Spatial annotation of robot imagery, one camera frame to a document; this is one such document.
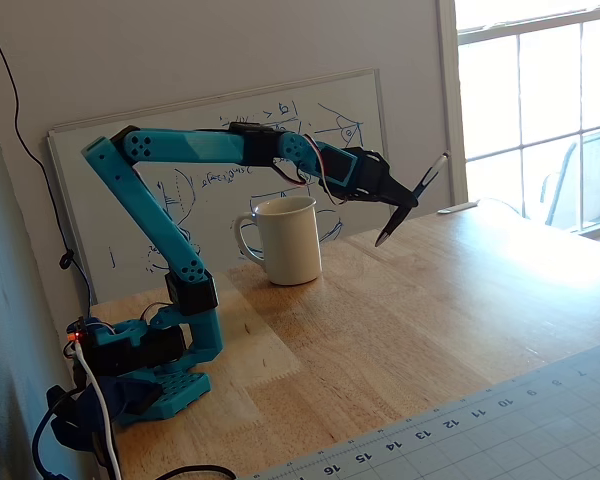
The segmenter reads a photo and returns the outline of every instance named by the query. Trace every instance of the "power cord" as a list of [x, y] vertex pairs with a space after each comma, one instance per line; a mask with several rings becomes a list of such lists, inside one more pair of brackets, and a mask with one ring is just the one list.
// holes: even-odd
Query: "power cord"
[[62, 225], [60, 223], [60, 215], [58, 214], [58, 206], [56, 204], [56, 200], [55, 200], [55, 198], [53, 196], [53, 192], [51, 190], [51, 182], [49, 181], [49, 175], [47, 174], [47, 169], [44, 167], [42, 162], [33, 153], [31, 153], [31, 150], [29, 150], [29, 147], [27, 146], [26, 142], [22, 138], [22, 135], [20, 134], [20, 126], [19, 126], [20, 95], [18, 94], [18, 87], [16, 86], [16, 82], [13, 78], [13, 74], [11, 73], [11, 67], [9, 67], [9, 62], [7, 62], [7, 57], [5, 56], [1, 45], [0, 45], [0, 57], [2, 58], [2, 63], [5, 67], [5, 69], [7, 70], [7, 74], [9, 75], [9, 80], [11, 81], [11, 87], [13, 89], [13, 96], [15, 98], [15, 103], [16, 103], [16, 109], [15, 109], [14, 116], [13, 116], [13, 128], [16, 132], [16, 136], [18, 137], [20, 145], [22, 145], [22, 148], [24, 149], [24, 151], [27, 152], [27, 155], [29, 155], [31, 160], [33, 160], [38, 165], [38, 167], [40, 167], [40, 170], [42, 170], [42, 175], [44, 175], [44, 181], [47, 184], [47, 191], [49, 192], [49, 198], [51, 199], [51, 205], [53, 206], [53, 213], [56, 217], [56, 224], [58, 225], [58, 231], [60, 232], [60, 236], [62, 237], [62, 244], [64, 245], [64, 250], [65, 250], [65, 253], [64, 253], [64, 255], [62, 255], [62, 258], [60, 259], [60, 262], [59, 262], [60, 268], [62, 268], [63, 270], [66, 270], [67, 268], [69, 268], [71, 266], [71, 264], [73, 264], [80, 272], [80, 276], [84, 280], [84, 284], [87, 287], [88, 302], [89, 302], [87, 304], [88, 305], [87, 306], [87, 318], [90, 318], [91, 317], [91, 285], [89, 284], [89, 280], [87, 279], [87, 275], [84, 273], [84, 270], [76, 262], [76, 260], [74, 258], [74, 255], [75, 255], [74, 251], [69, 248], [69, 245], [67, 243], [67, 238], [65, 236], [64, 230], [62, 229]]
[[79, 393], [80, 391], [81, 390], [79, 388], [76, 388], [74, 390], [69, 390], [68, 392], [65, 392], [56, 401], [56, 403], [54, 403], [53, 406], [51, 408], [49, 408], [49, 410], [47, 410], [47, 413], [44, 414], [44, 417], [42, 417], [42, 420], [40, 420], [40, 424], [38, 424], [38, 428], [36, 428], [36, 431], [33, 434], [33, 440], [31, 441], [31, 455], [33, 456], [33, 464], [35, 465], [38, 473], [45, 480], [47, 480], [47, 479], [66, 479], [66, 477], [64, 475], [54, 475], [49, 470], [44, 468], [44, 465], [42, 465], [42, 460], [40, 460], [40, 452], [39, 452], [40, 437], [42, 436], [44, 427], [47, 426], [47, 423], [49, 423], [51, 416], [56, 412], [58, 407], [60, 405], [62, 405], [62, 403], [64, 403], [64, 401], [67, 400], [69, 397], [75, 395], [76, 393]]
[[225, 467], [221, 467], [219, 465], [190, 465], [188, 467], [180, 467], [176, 468], [175, 470], [171, 470], [170, 472], [159, 476], [158, 478], [156, 478], [156, 480], [167, 480], [168, 478], [173, 478], [176, 475], [182, 475], [183, 473], [190, 472], [216, 472], [225, 475], [231, 480], [235, 480], [237, 478], [236, 474], [233, 473], [231, 470]]
[[93, 389], [96, 392], [96, 396], [98, 397], [98, 401], [100, 402], [100, 409], [102, 410], [102, 420], [104, 422], [104, 436], [107, 443], [107, 451], [109, 452], [109, 461], [111, 462], [111, 467], [113, 468], [113, 473], [115, 475], [116, 480], [122, 480], [122, 473], [120, 473], [120, 465], [118, 464], [118, 457], [116, 456], [116, 451], [113, 448], [113, 433], [111, 431], [111, 420], [109, 418], [109, 409], [107, 408], [107, 402], [105, 401], [104, 395], [102, 394], [102, 390], [100, 389], [100, 385], [98, 385], [98, 381], [96, 380], [95, 375], [89, 368], [89, 364], [84, 358], [84, 354], [82, 353], [82, 346], [80, 345], [80, 341], [77, 340], [75, 342], [76, 356], [78, 360], [82, 364], [82, 368], [91, 380], [91, 384], [93, 385]]

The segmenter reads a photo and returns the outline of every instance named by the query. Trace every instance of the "whiteboard frame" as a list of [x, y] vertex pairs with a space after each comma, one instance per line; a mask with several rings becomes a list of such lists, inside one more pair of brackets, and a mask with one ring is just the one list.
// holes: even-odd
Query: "whiteboard frame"
[[[209, 97], [199, 98], [196, 100], [187, 100], [183, 102], [171, 103], [168, 105], [157, 106], [157, 107], [149, 107], [143, 108], [139, 110], [131, 110], [124, 113], [117, 113], [112, 115], [105, 115], [102, 117], [94, 117], [87, 120], [79, 120], [75, 122], [67, 122], [54, 126], [51, 130], [49, 130], [47, 134], [47, 145], [49, 146], [49, 152], [51, 155], [51, 159], [53, 160], [53, 165], [55, 169], [56, 176], [58, 178], [58, 183], [60, 185], [60, 191], [62, 195], [62, 199], [64, 201], [64, 206], [67, 212], [67, 217], [69, 218], [69, 224], [71, 229], [71, 235], [73, 236], [74, 243], [76, 245], [78, 258], [80, 259], [80, 264], [85, 271], [85, 275], [89, 279], [89, 288], [93, 284], [93, 279], [91, 278], [91, 272], [89, 270], [89, 262], [86, 261], [86, 254], [84, 251], [84, 246], [82, 244], [82, 239], [78, 234], [77, 222], [73, 213], [73, 206], [71, 205], [71, 198], [68, 193], [68, 188], [65, 183], [64, 174], [62, 171], [62, 165], [60, 162], [60, 157], [55, 148], [55, 143], [53, 140], [53, 136], [56, 133], [67, 132], [70, 130], [77, 130], [80, 128], [89, 128], [98, 125], [103, 125], [106, 123], [112, 122], [123, 122], [125, 120], [130, 120], [136, 117], [148, 116], [148, 115], [158, 115], [161, 113], [169, 113], [178, 110], [184, 110], [189, 108], [201, 107], [204, 105], [210, 105], [214, 103], [222, 103], [231, 100], [238, 100], [240, 98], [252, 97], [256, 95], [263, 95], [267, 93], [275, 93], [283, 90], [290, 90], [293, 88], [302, 88], [308, 87], [311, 85], [317, 85], [321, 83], [328, 83], [337, 80], [343, 80], [347, 78], [355, 78], [364, 75], [374, 75], [374, 82], [376, 86], [376, 97], [378, 100], [378, 117], [380, 119], [380, 138], [382, 141], [382, 152], [385, 160], [389, 161], [389, 155], [387, 152], [387, 138], [386, 138], [386, 128], [385, 128], [385, 120], [384, 120], [384, 105], [382, 103], [382, 90], [380, 85], [380, 70], [377, 68], [365, 68], [360, 70], [352, 70], [344, 73], [337, 73], [331, 75], [323, 75], [320, 77], [314, 77], [307, 80], [297, 80], [293, 82], [280, 83], [276, 85], [270, 85], [265, 87], [257, 87], [248, 90], [241, 90], [238, 92], [226, 93], [221, 95], [213, 95]], [[393, 213], [394, 208], [390, 208], [390, 213]], [[96, 305], [98, 303], [98, 298], [95, 292], [95, 289], [91, 289], [91, 298], [92, 303]]]

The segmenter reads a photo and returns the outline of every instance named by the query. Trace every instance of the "wooden table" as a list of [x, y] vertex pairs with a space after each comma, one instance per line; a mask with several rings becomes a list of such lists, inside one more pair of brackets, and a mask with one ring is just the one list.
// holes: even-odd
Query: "wooden table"
[[[213, 390], [118, 436], [125, 478], [286, 462], [600, 344], [600, 244], [482, 204], [323, 248], [324, 275], [217, 274], [226, 348]], [[164, 290], [94, 307], [137, 318]]]

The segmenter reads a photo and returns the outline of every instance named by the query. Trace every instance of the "white wall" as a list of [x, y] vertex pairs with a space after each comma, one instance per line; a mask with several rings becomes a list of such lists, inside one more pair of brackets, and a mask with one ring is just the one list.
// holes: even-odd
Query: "white wall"
[[[0, 0], [0, 37], [24, 137], [45, 158], [58, 123], [364, 67], [380, 69], [396, 178], [414, 186], [446, 148], [434, 0]], [[0, 64], [0, 142], [63, 329], [79, 298], [12, 111]], [[422, 200], [416, 214], [448, 205], [448, 177]]]
[[[46, 391], [70, 387], [58, 336], [0, 151], [0, 479], [38, 478], [30, 442], [47, 410]], [[48, 429], [41, 456], [54, 473], [87, 478], [86, 454], [60, 446]]]

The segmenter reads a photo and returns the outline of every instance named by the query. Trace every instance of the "ceramic mug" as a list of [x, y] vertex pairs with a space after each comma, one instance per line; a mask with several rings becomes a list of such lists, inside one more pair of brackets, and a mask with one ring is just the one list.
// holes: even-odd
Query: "ceramic mug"
[[[238, 215], [233, 233], [242, 253], [257, 263], [277, 285], [299, 285], [322, 272], [320, 243], [316, 226], [316, 200], [312, 197], [282, 197], [261, 203], [253, 213]], [[242, 224], [258, 227], [263, 256], [245, 243]]]

